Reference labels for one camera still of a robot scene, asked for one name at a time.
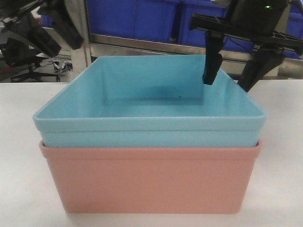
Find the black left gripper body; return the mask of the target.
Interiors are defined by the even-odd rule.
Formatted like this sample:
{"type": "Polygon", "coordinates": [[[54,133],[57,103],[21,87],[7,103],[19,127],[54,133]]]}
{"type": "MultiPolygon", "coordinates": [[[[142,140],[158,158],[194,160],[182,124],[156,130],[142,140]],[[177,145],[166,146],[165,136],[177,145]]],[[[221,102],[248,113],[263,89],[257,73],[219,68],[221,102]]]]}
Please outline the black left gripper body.
{"type": "Polygon", "coordinates": [[[0,21],[4,24],[5,32],[9,33],[9,37],[34,47],[27,39],[27,33],[30,27],[40,25],[32,15],[32,11],[42,4],[43,0],[2,0],[0,21]]]}

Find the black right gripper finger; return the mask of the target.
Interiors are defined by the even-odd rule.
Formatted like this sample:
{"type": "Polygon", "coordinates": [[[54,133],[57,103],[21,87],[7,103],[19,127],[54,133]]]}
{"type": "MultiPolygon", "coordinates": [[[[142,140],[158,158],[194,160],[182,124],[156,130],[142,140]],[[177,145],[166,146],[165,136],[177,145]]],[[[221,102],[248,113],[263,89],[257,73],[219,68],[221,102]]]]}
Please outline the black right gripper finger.
{"type": "Polygon", "coordinates": [[[279,66],[284,59],[283,48],[260,47],[245,65],[237,84],[245,92],[249,92],[259,80],[279,66]]]}
{"type": "Polygon", "coordinates": [[[223,61],[223,57],[220,54],[223,48],[223,35],[219,33],[206,33],[205,44],[203,83],[212,85],[223,61]]]}

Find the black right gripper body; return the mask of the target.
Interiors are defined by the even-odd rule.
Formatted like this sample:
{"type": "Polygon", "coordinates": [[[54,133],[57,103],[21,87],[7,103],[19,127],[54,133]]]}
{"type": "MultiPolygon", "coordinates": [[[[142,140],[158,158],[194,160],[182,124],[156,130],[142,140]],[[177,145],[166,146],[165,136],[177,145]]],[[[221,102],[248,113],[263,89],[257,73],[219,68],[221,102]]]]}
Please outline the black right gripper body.
{"type": "Polygon", "coordinates": [[[257,45],[302,49],[302,38],[275,31],[278,12],[290,4],[303,11],[301,0],[232,0],[224,17],[192,14],[189,29],[222,34],[223,41],[230,37],[257,45]]]}

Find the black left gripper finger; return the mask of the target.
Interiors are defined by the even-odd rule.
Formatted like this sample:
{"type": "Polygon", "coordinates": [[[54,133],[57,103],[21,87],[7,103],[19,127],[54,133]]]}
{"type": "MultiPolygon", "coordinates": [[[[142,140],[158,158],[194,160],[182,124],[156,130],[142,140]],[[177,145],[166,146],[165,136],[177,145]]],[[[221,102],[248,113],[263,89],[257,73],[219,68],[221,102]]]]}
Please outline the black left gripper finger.
{"type": "Polygon", "coordinates": [[[72,49],[81,48],[84,39],[74,25],[64,0],[44,0],[40,6],[40,15],[52,20],[53,28],[72,49]]]}
{"type": "Polygon", "coordinates": [[[40,25],[30,27],[27,39],[40,52],[50,57],[57,56],[61,50],[61,46],[40,25]]]}

